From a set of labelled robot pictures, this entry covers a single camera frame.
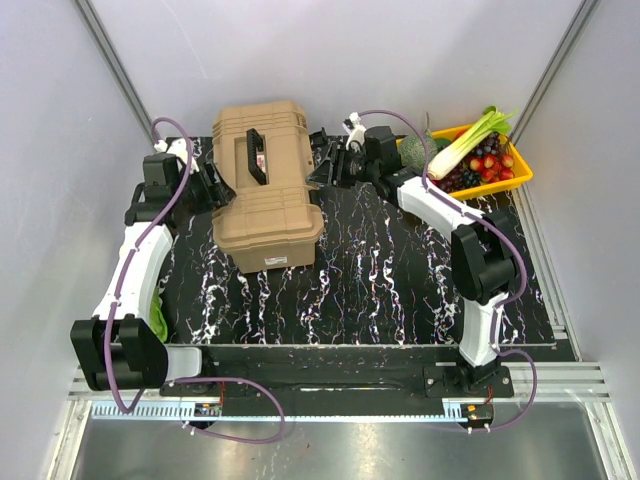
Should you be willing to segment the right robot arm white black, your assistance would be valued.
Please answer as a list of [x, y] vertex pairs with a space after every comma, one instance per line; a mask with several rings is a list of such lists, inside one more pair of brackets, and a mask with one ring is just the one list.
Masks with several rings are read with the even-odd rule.
[[328, 147], [307, 181], [338, 188], [369, 184], [381, 199], [418, 217], [447, 238], [452, 279], [464, 300], [458, 358], [447, 379], [462, 393], [478, 395], [498, 376], [507, 355], [499, 346], [499, 327], [505, 306], [524, 293], [526, 266], [501, 213], [471, 208], [436, 183], [470, 149], [508, 125], [501, 112], [488, 110], [442, 151], [435, 150], [427, 134], [415, 128], [413, 135], [421, 144], [423, 156], [414, 163], [400, 153], [390, 127], [367, 127], [362, 122], [365, 115], [363, 111], [353, 112], [344, 120], [346, 139]]

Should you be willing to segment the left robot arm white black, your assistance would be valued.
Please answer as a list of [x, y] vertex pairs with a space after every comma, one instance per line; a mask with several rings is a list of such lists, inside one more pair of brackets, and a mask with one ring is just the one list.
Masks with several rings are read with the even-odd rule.
[[210, 160], [188, 157], [188, 143], [160, 140], [143, 160], [143, 181], [125, 213], [124, 241], [109, 287], [70, 339], [93, 391], [156, 389], [181, 378], [193, 394], [213, 390], [217, 372], [196, 347], [168, 347], [158, 313], [160, 273], [178, 230], [232, 202], [235, 193]]

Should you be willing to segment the tan plastic tool box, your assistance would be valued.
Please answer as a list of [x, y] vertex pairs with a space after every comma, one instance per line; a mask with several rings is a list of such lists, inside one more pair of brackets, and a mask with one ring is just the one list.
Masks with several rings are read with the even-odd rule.
[[212, 139], [215, 166], [236, 193], [212, 214], [219, 249], [243, 274], [313, 264], [324, 218], [306, 182], [314, 161], [304, 109], [291, 100], [227, 107]]

